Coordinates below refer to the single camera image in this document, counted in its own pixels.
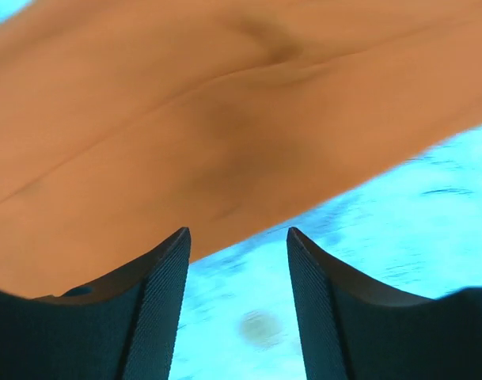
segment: brown towel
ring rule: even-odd
[[[482,123],[482,1],[37,0],[0,26],[0,287],[198,260]]]

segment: orange fabric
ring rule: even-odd
[[[482,123],[482,1],[39,0],[0,27],[0,288],[198,260]]]

